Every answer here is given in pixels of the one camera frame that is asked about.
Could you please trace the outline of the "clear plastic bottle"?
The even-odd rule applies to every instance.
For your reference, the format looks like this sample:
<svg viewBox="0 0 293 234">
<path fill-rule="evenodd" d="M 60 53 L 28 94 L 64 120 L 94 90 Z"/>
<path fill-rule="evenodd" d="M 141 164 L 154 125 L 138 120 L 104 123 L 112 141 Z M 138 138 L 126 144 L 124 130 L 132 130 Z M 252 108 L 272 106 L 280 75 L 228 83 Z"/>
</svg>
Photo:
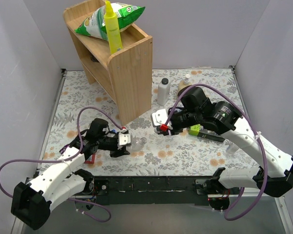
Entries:
<svg viewBox="0 0 293 234">
<path fill-rule="evenodd" d="M 130 153 L 141 151 L 147 143 L 147 138 L 146 137 L 136 137 L 132 133 L 130 135 L 131 135 L 131 145 L 127 146 L 126 149 Z"/>
</svg>

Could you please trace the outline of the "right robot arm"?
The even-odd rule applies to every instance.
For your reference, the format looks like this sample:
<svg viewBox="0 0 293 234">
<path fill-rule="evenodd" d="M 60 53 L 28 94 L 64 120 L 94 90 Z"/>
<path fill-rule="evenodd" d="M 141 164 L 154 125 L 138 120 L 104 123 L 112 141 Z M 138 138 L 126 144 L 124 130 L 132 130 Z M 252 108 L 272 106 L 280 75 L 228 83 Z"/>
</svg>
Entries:
<svg viewBox="0 0 293 234">
<path fill-rule="evenodd" d="M 280 197 L 293 188 L 293 156 L 259 132 L 254 133 L 246 117 L 226 101 L 211 102 L 200 87 L 186 88 L 178 99 L 181 108 L 161 109 L 151 114 L 152 125 L 159 135 L 177 135 L 185 128 L 200 124 L 231 141 L 258 163 L 252 169 L 219 168 L 206 181 L 196 182 L 206 194 L 222 194 L 231 188 L 258 188 L 272 197 Z"/>
</svg>

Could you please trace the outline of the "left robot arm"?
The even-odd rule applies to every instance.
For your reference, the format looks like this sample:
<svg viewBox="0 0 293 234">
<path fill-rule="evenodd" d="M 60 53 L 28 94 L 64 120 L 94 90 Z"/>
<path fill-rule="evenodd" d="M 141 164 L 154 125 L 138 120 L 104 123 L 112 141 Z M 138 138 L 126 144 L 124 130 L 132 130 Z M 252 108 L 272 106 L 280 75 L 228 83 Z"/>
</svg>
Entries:
<svg viewBox="0 0 293 234">
<path fill-rule="evenodd" d="M 128 155 L 131 143 L 127 129 L 113 132 L 106 120 L 94 119 L 89 129 L 69 143 L 58 163 L 14 188 L 11 213 L 33 230 L 39 229 L 51 212 L 71 196 L 95 194 L 98 187 L 94 176 L 80 168 L 84 162 L 98 150 L 109 151 L 111 157 Z"/>
</svg>

